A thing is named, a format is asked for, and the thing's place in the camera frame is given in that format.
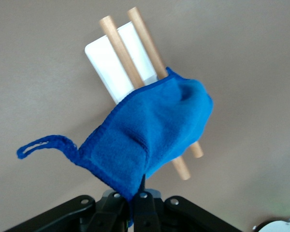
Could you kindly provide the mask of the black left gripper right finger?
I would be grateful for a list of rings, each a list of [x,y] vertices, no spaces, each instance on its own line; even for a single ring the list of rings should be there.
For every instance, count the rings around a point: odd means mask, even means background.
[[[235,227],[181,197],[165,201],[160,193],[147,189],[133,198],[136,232],[233,232]]]

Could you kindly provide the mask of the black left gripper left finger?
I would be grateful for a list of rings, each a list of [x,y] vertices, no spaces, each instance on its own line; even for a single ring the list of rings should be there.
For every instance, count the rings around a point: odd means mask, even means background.
[[[107,190],[96,202],[80,195],[22,222],[9,232],[126,232],[130,213],[126,200]]]

